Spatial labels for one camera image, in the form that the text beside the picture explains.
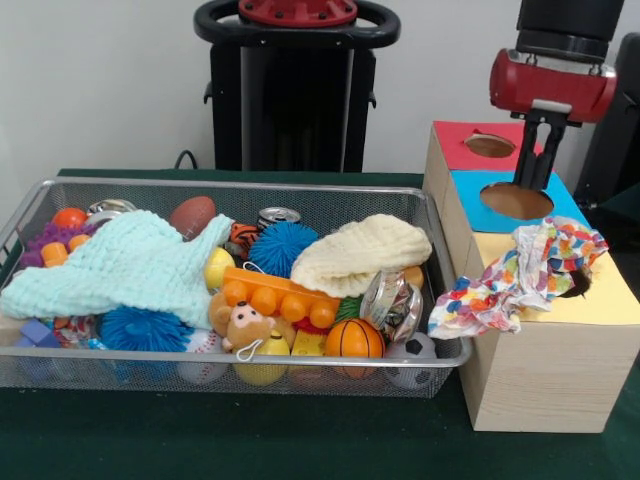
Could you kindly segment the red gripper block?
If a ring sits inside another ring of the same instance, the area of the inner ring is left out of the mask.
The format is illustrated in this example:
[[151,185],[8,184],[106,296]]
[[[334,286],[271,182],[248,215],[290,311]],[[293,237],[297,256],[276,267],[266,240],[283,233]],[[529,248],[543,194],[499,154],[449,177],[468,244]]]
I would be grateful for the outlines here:
[[[512,113],[537,109],[565,114],[573,123],[596,123],[609,108],[617,74],[606,64],[588,64],[502,49],[494,60],[490,80],[491,104]],[[566,123],[550,124],[543,151],[535,145],[539,123],[526,119],[513,183],[547,188]]]

